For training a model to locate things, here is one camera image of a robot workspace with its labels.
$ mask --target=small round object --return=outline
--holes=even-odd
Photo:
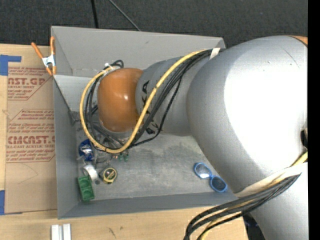
[[[104,169],[100,176],[103,180],[104,183],[107,183],[107,184],[111,184],[114,182],[114,180],[117,178],[117,171],[115,168],[112,168],[112,167],[108,167],[106,169]]]
[[[85,165],[83,167],[83,173],[86,176],[89,176],[92,182],[97,180],[99,177],[96,168],[92,164]]]

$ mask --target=blue plastic part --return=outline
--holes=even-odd
[[[85,161],[91,162],[94,159],[94,151],[89,139],[82,141],[79,145],[79,156],[83,156]]]
[[[8,62],[21,62],[21,56],[0,55],[0,76],[8,75]]]
[[[227,183],[225,183],[225,181],[222,178],[216,175],[210,178],[210,186],[214,189],[214,191],[220,193],[225,192],[228,188]]]
[[[0,191],[0,215],[5,215],[5,191]]]
[[[200,165],[204,166],[208,170],[208,172],[209,172],[208,177],[201,177],[201,175],[197,172],[197,167]],[[212,172],[211,172],[210,168],[203,162],[197,162],[193,167],[193,171],[194,171],[195,175],[197,175],[200,179],[209,179],[212,177]]]
[[[204,166],[207,170],[208,170],[208,177],[203,177],[201,176],[198,171],[197,171],[197,167],[199,165]],[[193,166],[193,171],[195,173],[195,175],[197,175],[200,179],[209,179],[209,183],[210,183],[210,187],[219,193],[225,192],[228,188],[227,183],[219,176],[217,175],[213,175],[210,168],[203,162],[197,162],[194,166]]]

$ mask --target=dark background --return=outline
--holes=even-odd
[[[227,48],[274,35],[308,36],[308,0],[113,0],[142,30],[222,37]],[[48,45],[50,27],[94,28],[90,0],[0,0],[0,43]],[[101,29],[135,30],[108,0],[95,0]],[[263,240],[255,222],[248,235]]]

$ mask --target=white object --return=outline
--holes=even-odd
[[[92,182],[98,179],[99,177],[96,168],[92,164],[85,165],[83,167],[83,173],[85,175],[89,175]]]
[[[71,225],[51,225],[51,240],[71,240]]]

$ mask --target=cardboard box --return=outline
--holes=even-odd
[[[47,46],[39,48],[48,54]],[[3,92],[7,108],[1,113],[7,122],[5,170],[1,170],[5,171],[4,212],[56,209],[53,78],[30,45],[0,44],[0,54],[20,57],[20,62],[8,62],[3,79],[7,82]]]
[[[212,168],[192,136],[160,134],[129,151],[129,161],[113,159],[113,184],[93,182],[95,199],[81,201],[77,177],[79,144],[87,139],[79,122],[79,103],[91,77],[105,63],[145,70],[159,61],[202,49],[225,48],[220,37],[115,31],[54,26],[57,74],[54,76],[55,150],[58,217],[97,216],[210,206],[234,200],[230,190],[214,192],[193,172],[195,163]]]

